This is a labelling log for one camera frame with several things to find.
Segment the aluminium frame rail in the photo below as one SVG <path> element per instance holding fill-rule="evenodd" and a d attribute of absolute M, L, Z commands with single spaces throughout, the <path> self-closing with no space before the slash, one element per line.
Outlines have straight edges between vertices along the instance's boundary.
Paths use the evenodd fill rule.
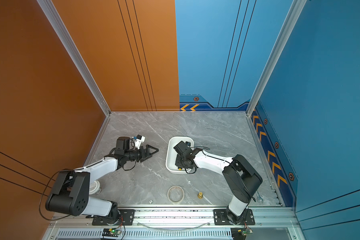
<path fill-rule="evenodd" d="M 246 240 L 303 240 L 305 236 L 291 208 L 250 207 L 255 225 L 214 223 L 209 206 L 133 206 L 132 226 L 117 226 L 123 236 L 117 240 L 233 240 L 231 228 L 252 229 Z"/>

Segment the white cup behind arm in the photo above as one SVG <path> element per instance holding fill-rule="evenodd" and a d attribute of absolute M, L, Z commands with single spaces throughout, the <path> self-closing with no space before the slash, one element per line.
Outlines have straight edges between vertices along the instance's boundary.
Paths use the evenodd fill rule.
<path fill-rule="evenodd" d="M 90 184 L 89 195 L 98 195 L 101 192 L 101 184 L 98 180 L 95 180 Z"/>

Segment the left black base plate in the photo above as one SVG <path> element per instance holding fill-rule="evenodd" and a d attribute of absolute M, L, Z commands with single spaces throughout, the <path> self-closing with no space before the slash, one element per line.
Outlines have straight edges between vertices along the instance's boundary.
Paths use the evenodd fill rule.
<path fill-rule="evenodd" d="M 93 226 L 109 226 L 117 227 L 120 225 L 123 226 L 132 226 L 135 218 L 134 209 L 121 209 L 118 210 L 115 216 L 94 216 L 92 225 Z"/>

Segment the right circuit board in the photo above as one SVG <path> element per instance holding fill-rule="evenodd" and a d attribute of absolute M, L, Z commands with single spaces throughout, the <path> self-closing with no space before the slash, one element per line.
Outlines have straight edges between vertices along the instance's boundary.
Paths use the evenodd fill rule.
<path fill-rule="evenodd" d="M 231 228 L 231 236 L 233 240 L 246 240 L 246 238 L 252 233 L 252 229 Z"/>

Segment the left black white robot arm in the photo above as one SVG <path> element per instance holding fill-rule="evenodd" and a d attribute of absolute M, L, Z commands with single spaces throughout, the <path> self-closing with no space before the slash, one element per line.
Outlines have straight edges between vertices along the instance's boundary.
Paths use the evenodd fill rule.
<path fill-rule="evenodd" d="M 107 225 L 121 222 L 118 204 L 90 196 L 90 185 L 103 176 L 123 169 L 127 162 L 142 163 L 159 152 L 150 145 L 142 146 L 144 137 L 119 137 L 116 146 L 101 160 L 74 170 L 56 173 L 52 189 L 45 203 L 49 212 L 64 214 L 65 217 L 85 215 Z"/>

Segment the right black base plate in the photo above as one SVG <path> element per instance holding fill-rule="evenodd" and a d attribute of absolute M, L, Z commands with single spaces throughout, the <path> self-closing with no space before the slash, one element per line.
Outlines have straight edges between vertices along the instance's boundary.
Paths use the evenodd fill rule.
<path fill-rule="evenodd" d="M 245 209 L 239 217 L 233 214 L 229 209 L 214 209 L 213 214 L 214 214 L 214 223 L 217 226 L 255 225 L 255 219 L 254 219 L 253 211 L 251 209 Z"/>

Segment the left green circuit board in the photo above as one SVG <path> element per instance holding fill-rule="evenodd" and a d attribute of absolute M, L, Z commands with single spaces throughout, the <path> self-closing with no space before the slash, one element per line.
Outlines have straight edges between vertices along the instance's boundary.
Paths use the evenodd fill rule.
<path fill-rule="evenodd" d="M 123 236 L 123 231 L 116 228 L 104 228 L 102 232 L 102 239 L 116 240 Z"/>

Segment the white plastic bin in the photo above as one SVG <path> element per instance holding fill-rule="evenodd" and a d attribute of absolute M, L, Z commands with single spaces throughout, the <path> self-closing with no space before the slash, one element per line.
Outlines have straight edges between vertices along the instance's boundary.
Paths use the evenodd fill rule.
<path fill-rule="evenodd" d="M 175 165 L 177 152 L 175 151 L 174 147 L 180 141 L 183 142 L 190 142 L 190 147 L 194 146 L 194 140 L 190 137 L 172 137 L 169 140 L 167 156 L 166 156 L 166 168 L 172 174 L 179 174 L 179 175 L 186 175 L 186 171 L 184 169 L 179 170 L 178 167 Z"/>

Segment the clear tape roll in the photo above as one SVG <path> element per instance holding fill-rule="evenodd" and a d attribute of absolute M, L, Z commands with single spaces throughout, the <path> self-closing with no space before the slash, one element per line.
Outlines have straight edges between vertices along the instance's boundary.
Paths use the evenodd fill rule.
<path fill-rule="evenodd" d="M 185 197 L 185 192 L 180 186 L 172 186 L 167 192 L 167 197 L 171 203 L 180 204 Z"/>

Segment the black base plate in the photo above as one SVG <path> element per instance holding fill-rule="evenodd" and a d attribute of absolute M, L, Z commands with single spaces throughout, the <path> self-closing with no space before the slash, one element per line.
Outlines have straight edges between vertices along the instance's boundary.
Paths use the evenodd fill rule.
<path fill-rule="evenodd" d="M 213 214 L 214 214 L 214 223 L 217 226 L 255 225 L 255 219 L 254 219 L 253 211 L 251 209 L 245 209 L 239 217 L 233 214 L 229 209 L 214 209 Z"/>
<path fill-rule="evenodd" d="M 93 226 L 109 226 L 117 227 L 120 225 L 123 226 L 132 226 L 135 218 L 134 209 L 121 209 L 118 210 L 115 216 L 94 216 L 92 225 Z"/>

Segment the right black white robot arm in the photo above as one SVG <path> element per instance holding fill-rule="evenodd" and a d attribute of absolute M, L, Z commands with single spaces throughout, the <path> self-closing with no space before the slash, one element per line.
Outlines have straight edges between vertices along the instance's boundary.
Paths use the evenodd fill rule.
<path fill-rule="evenodd" d="M 248 206 L 263 183 L 261 175 L 242 155 L 221 157 L 208 154 L 203 148 L 191 147 L 184 141 L 173 147 L 176 152 L 175 166 L 179 171 L 192 175 L 198 169 L 206 169 L 222 175 L 232 194 L 226 208 L 230 224 L 242 225 L 246 220 Z"/>

